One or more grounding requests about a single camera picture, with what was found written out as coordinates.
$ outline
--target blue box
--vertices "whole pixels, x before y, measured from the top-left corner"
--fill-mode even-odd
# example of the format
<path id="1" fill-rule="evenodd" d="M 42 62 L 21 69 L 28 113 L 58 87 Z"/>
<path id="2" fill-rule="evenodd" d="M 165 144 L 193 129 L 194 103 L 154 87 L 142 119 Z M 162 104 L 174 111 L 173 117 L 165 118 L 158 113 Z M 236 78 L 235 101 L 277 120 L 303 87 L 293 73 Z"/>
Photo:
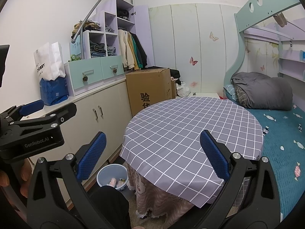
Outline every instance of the blue box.
<path id="1" fill-rule="evenodd" d="M 39 82 L 40 96 L 45 105 L 51 106 L 68 99 L 69 92 L 67 81 L 64 77 L 55 80 L 45 81 L 43 78 Z"/>

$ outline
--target metal bolt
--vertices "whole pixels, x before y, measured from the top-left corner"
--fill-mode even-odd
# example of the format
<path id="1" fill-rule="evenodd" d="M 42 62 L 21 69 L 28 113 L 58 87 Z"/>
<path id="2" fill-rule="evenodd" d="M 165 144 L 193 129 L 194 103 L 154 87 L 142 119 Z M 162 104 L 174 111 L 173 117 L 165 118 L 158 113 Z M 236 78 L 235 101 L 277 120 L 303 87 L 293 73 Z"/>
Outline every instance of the metal bolt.
<path id="1" fill-rule="evenodd" d="M 234 152 L 233 153 L 233 157 L 235 158 L 235 159 L 240 159 L 240 154 L 238 153 L 238 152 Z"/>
<path id="2" fill-rule="evenodd" d="M 37 160 L 37 162 L 38 162 L 39 164 L 41 164 L 41 163 L 43 163 L 43 162 L 44 162 L 44 160 L 45 160 L 45 158 L 44 158 L 44 157 L 40 157 L 40 158 Z"/>
<path id="3" fill-rule="evenodd" d="M 71 160 L 73 158 L 74 158 L 74 155 L 71 153 L 66 155 L 66 160 Z"/>
<path id="4" fill-rule="evenodd" d="M 267 157 L 262 157 L 262 161 L 263 161 L 264 163 L 268 163 L 268 162 L 269 162 L 269 159 L 268 159 Z"/>

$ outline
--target black pants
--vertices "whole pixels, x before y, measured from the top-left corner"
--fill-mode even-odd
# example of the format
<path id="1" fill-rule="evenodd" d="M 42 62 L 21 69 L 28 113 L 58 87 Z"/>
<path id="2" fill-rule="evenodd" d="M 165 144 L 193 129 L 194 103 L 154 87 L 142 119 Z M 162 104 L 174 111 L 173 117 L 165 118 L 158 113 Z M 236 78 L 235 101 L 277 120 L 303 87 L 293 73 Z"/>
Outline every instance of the black pants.
<path id="1" fill-rule="evenodd" d="M 131 229 L 129 203 L 111 186 L 103 186 L 91 195 L 91 200 L 115 229 Z"/>

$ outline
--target mint green drawer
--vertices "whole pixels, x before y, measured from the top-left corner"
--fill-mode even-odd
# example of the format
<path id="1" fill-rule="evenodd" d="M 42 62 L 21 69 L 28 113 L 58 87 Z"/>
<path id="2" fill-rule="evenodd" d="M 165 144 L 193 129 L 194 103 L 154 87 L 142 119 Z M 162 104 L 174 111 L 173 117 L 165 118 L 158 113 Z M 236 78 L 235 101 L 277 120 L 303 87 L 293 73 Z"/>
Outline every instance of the mint green drawer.
<path id="1" fill-rule="evenodd" d="M 70 75 L 74 90 L 103 80 L 100 59 L 101 58 L 92 58 L 69 62 Z M 88 77 L 87 82 L 83 81 L 83 74 Z"/>
<path id="2" fill-rule="evenodd" d="M 104 79 L 115 77 L 124 73 L 121 55 L 101 58 L 101 65 Z"/>

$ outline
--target checkered tablecloth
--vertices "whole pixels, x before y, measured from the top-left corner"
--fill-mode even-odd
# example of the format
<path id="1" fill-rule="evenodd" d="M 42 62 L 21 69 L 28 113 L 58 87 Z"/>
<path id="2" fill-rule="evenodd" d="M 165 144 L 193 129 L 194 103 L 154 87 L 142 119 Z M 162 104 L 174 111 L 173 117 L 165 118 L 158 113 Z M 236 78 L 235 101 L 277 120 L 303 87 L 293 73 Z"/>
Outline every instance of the checkered tablecloth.
<path id="1" fill-rule="evenodd" d="M 223 186 L 200 146 L 205 129 L 231 152 L 261 156 L 262 127 L 249 111 L 230 100 L 187 97 L 151 105 L 132 118 L 121 157 L 160 189 L 202 207 Z"/>

